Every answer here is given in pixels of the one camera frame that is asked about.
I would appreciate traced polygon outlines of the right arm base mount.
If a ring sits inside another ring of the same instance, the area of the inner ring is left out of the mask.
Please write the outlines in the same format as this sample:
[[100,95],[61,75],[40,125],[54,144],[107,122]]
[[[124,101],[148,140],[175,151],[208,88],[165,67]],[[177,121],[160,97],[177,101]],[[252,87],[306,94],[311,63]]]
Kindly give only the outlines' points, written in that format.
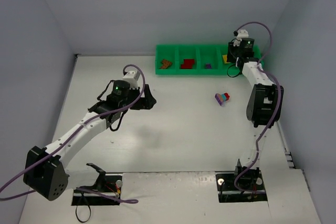
[[220,203],[268,201],[260,169],[253,168],[244,173],[245,170],[246,167],[238,161],[234,171],[215,173]]

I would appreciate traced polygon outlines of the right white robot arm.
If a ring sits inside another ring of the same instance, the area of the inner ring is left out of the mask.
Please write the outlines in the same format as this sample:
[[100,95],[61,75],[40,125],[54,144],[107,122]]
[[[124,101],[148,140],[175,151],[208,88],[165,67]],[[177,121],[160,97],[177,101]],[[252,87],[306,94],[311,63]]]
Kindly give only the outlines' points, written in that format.
[[253,137],[251,149],[237,162],[236,180],[257,177],[260,171],[261,152],[266,140],[266,132],[280,118],[283,100],[283,87],[265,72],[261,62],[255,57],[252,38],[234,38],[228,44],[227,59],[235,64],[239,74],[250,83],[252,90],[246,108],[246,117],[257,130],[263,129]]

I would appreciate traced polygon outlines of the pink teal red lego cluster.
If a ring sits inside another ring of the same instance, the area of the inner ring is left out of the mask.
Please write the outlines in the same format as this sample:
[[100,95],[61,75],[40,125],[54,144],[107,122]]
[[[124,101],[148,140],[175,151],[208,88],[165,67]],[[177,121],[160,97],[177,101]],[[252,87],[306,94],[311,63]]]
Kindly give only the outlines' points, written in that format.
[[223,106],[230,99],[230,95],[227,92],[216,93],[214,97],[220,106]]

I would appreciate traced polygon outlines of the brown lego plate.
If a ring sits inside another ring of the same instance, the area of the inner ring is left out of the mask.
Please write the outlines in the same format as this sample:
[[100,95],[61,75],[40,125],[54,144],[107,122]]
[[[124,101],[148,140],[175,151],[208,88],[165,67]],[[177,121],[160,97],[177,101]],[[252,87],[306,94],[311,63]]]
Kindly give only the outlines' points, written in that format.
[[172,61],[167,60],[167,59],[163,59],[161,61],[161,65],[160,65],[159,69],[166,70],[166,69],[169,69],[172,66],[173,66],[173,62]]

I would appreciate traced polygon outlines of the red lego brick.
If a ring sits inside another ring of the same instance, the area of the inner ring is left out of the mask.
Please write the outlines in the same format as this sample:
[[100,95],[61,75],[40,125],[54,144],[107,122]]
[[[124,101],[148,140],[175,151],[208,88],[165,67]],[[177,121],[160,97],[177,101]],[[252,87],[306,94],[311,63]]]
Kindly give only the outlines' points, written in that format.
[[180,69],[193,69],[195,66],[195,59],[183,59],[180,64]]

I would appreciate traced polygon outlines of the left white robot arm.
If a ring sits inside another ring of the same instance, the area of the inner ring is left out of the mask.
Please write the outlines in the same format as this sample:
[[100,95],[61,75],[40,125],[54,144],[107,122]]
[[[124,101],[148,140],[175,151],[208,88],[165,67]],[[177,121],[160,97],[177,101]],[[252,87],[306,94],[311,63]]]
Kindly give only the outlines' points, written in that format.
[[57,199],[70,182],[66,170],[74,156],[94,137],[121,122],[128,110],[150,110],[156,104],[148,84],[133,88],[129,81],[117,80],[106,99],[88,109],[85,117],[59,140],[29,150],[23,182],[49,201]]

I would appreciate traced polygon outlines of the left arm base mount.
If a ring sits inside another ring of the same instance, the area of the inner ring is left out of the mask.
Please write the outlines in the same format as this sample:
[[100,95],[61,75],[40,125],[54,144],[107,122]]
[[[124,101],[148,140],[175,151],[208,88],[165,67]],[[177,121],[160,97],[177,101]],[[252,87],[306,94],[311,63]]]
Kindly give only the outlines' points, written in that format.
[[[94,173],[94,181],[86,182],[81,185],[85,189],[98,191],[106,196],[121,198],[121,187],[123,183],[123,174],[122,173],[108,173],[99,166],[93,163],[87,163],[86,166],[89,168],[89,171]],[[88,193],[86,191],[74,190],[72,195],[72,206],[119,206],[120,203],[101,197],[99,195]]]

